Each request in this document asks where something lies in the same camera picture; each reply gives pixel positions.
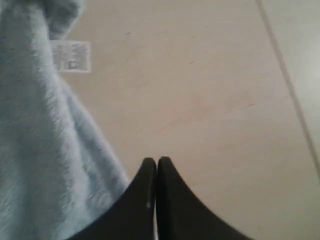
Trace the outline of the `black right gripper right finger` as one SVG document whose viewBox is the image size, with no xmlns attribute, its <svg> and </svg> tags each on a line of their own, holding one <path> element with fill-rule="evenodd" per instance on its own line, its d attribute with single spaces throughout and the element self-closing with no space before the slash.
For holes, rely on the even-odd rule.
<svg viewBox="0 0 320 240">
<path fill-rule="evenodd" d="M 158 161 L 155 205 L 159 240 L 249 239 L 199 200 L 169 157 Z"/>
</svg>

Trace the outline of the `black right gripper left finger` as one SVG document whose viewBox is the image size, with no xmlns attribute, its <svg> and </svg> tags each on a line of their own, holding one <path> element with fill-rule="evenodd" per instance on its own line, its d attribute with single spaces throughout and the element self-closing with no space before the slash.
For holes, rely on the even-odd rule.
<svg viewBox="0 0 320 240">
<path fill-rule="evenodd" d="M 128 188 L 97 220 L 71 240 L 153 240 L 157 165 L 145 158 Z"/>
</svg>

